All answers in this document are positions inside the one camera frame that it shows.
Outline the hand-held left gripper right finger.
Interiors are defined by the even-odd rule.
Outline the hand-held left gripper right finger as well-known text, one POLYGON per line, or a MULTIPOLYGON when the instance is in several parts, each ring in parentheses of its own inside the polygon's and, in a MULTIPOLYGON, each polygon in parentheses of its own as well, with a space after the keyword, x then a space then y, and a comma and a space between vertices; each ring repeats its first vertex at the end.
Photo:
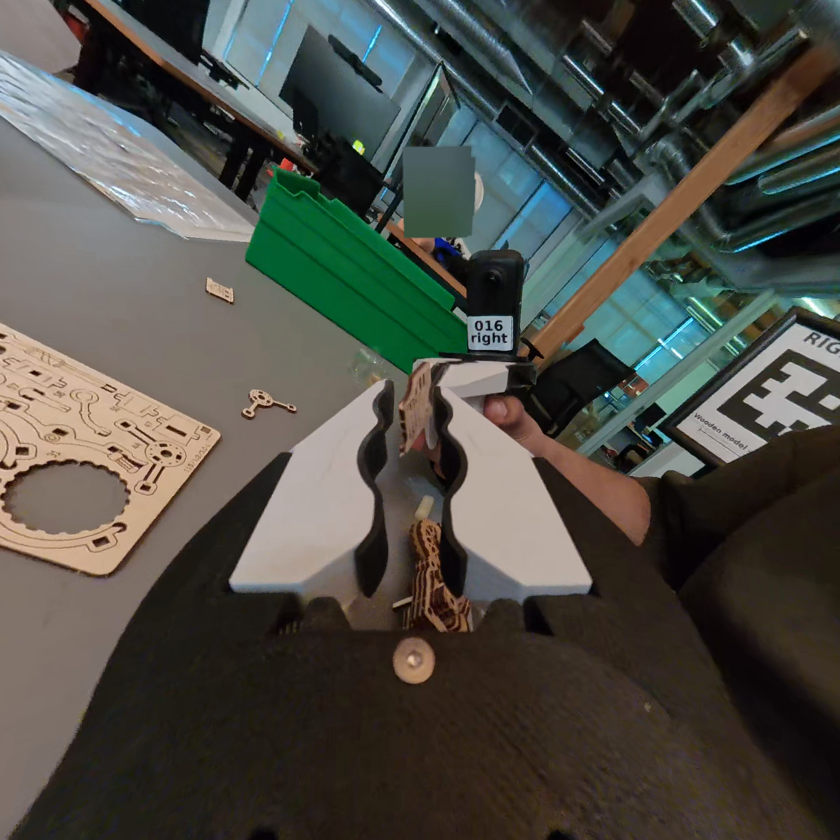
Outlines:
POLYGON ((530 453, 451 389, 434 390, 444 496, 440 563, 456 596, 524 603, 593 585, 530 453))

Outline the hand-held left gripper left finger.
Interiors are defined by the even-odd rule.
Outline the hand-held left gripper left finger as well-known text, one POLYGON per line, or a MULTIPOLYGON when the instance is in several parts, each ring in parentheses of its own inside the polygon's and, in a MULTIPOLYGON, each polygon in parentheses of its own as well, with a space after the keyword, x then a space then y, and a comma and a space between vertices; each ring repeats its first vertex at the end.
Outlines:
POLYGON ((383 627, 389 561, 377 477, 388 459, 394 382, 381 380, 289 453, 228 578, 238 595, 332 598, 357 628, 383 627))

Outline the wooden mechanical model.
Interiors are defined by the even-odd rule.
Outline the wooden mechanical model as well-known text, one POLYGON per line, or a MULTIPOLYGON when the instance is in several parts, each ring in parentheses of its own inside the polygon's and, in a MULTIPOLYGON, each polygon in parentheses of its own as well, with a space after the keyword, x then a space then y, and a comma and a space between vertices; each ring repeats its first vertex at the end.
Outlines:
POLYGON ((409 543, 415 561, 411 593, 407 603, 395 608, 402 629, 468 634, 473 631, 471 603, 455 596, 447 587, 440 558, 441 526, 420 519, 409 529, 409 543))

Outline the person's right forearm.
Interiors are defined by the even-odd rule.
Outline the person's right forearm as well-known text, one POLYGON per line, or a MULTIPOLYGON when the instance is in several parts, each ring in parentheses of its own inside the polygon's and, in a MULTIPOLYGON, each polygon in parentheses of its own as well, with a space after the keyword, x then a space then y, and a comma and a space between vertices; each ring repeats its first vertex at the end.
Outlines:
POLYGON ((838 463, 830 426, 699 478, 535 461, 595 584, 538 619, 653 695, 759 838, 838 838, 838 463))

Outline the grey desk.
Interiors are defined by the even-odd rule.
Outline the grey desk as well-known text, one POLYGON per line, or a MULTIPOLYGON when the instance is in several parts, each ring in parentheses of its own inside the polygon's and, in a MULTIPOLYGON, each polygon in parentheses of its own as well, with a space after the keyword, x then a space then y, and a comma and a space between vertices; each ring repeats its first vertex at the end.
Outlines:
POLYGON ((125 564, 88 577, 2 552, 2 838, 61 761, 137 607, 193 535, 364 390, 364 347, 245 261, 139 224, 2 121, 2 323, 222 438, 125 564), (231 287, 235 304, 205 292, 231 287), (241 416, 260 389, 278 407, 241 416))

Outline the small clear plastic bag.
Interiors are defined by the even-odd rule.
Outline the small clear plastic bag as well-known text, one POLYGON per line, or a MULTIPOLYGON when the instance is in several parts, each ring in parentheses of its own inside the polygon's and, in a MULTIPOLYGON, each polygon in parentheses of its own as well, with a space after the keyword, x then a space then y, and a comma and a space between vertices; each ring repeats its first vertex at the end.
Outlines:
POLYGON ((392 378, 390 363, 373 350, 362 347, 350 363, 353 379, 364 390, 392 378))

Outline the key-shaped wooden piece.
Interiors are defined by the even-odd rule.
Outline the key-shaped wooden piece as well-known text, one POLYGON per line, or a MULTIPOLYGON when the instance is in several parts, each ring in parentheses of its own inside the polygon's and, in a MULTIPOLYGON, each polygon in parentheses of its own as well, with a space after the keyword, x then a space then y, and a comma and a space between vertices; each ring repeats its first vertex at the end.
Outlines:
POLYGON ((260 389, 254 389, 248 393, 248 405, 241 411, 241 416, 246 419, 253 419, 259 409, 269 407, 278 407, 279 409, 292 415, 297 414, 298 412, 298 408, 295 405, 279 402, 268 392, 260 389))

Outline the laser-cut plywood sheet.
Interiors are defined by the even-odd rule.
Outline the laser-cut plywood sheet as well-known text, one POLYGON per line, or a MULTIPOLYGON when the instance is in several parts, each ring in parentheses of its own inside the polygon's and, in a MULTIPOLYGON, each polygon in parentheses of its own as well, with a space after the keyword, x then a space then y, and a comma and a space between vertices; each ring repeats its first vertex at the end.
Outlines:
POLYGON ((1 544, 89 576, 111 575, 202 464, 221 434, 21 332, 1 326, 2 502, 34 469, 103 469, 127 492, 120 514, 51 533, 2 506, 1 544))

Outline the green plastic bin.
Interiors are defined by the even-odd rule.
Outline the green plastic bin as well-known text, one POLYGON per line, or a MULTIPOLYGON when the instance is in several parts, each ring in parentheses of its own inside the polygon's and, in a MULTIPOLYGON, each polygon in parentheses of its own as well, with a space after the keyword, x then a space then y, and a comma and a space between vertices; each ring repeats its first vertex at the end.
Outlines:
POLYGON ((455 296, 304 175, 276 171, 246 260, 405 373, 467 351, 455 296))

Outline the wooden beam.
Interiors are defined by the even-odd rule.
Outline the wooden beam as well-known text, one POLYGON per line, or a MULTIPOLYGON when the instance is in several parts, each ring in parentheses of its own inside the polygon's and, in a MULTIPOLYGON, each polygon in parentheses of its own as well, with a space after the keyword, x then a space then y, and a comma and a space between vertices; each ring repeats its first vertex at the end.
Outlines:
POLYGON ((818 44, 793 61, 682 178, 616 251, 532 338, 551 359, 586 320, 671 236, 730 174, 838 72, 838 47, 818 44))

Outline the metal ventilation ducts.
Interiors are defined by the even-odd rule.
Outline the metal ventilation ducts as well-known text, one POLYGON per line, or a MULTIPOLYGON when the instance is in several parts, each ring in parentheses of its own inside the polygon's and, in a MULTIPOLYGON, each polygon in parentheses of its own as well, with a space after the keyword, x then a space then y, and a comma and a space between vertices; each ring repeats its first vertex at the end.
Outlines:
MULTIPOLYGON (((503 123, 591 222, 630 235, 805 56, 838 2, 369 2, 503 123)), ((687 287, 838 293, 838 64, 703 193, 641 267, 687 287)))

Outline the black computer monitor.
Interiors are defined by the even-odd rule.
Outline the black computer monitor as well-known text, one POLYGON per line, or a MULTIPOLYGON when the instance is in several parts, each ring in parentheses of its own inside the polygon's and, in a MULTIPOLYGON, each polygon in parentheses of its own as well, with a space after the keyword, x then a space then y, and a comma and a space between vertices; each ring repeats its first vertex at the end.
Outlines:
POLYGON ((312 26, 290 64, 279 99, 291 108, 295 131, 307 142, 346 140, 370 163, 401 110, 360 57, 312 26))

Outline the framed marker sign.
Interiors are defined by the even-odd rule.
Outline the framed marker sign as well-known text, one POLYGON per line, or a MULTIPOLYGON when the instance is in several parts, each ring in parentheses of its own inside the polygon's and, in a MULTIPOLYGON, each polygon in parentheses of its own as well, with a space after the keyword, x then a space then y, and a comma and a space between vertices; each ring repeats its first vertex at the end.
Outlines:
POLYGON ((788 433, 838 423, 839 321, 792 307, 660 427, 719 467, 788 433))

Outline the wooden workbench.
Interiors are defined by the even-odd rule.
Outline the wooden workbench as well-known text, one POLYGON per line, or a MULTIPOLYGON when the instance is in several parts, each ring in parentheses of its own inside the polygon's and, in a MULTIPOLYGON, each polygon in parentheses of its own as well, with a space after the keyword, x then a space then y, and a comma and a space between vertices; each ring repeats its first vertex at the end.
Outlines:
POLYGON ((116 2, 76 2, 88 19, 76 84, 97 92, 108 58, 138 60, 151 73, 153 87, 199 122, 210 122, 231 137, 219 181, 245 201, 268 159, 289 160, 306 174, 317 166, 284 141, 278 131, 249 111, 235 92, 168 44, 116 2))

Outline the laminated instruction sheet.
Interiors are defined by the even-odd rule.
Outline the laminated instruction sheet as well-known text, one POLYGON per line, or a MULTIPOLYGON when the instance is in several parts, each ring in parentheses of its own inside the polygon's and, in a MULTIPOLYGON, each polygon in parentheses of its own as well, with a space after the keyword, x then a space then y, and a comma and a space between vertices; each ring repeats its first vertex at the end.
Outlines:
POLYGON ((255 226, 106 102, 2 52, 1 116, 136 222, 247 243, 255 226))

